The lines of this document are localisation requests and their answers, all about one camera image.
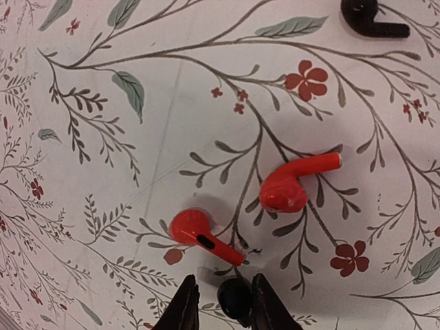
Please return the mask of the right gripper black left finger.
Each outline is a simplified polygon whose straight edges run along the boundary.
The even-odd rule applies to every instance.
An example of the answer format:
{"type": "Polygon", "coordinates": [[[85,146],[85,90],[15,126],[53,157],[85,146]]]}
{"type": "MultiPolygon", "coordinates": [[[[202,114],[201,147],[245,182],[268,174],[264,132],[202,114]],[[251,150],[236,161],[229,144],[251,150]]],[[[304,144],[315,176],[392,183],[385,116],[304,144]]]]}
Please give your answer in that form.
{"type": "Polygon", "coordinates": [[[193,274],[187,275],[153,330],[198,330],[199,286],[193,274]]]}

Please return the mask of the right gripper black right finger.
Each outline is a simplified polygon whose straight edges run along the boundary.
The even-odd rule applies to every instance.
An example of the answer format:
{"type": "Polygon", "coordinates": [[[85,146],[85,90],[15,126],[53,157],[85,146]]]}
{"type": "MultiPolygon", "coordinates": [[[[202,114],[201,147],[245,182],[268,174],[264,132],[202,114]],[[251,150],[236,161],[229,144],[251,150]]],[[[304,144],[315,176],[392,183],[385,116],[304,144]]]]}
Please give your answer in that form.
{"type": "Polygon", "coordinates": [[[262,273],[252,279],[251,329],[303,330],[262,273]]]}

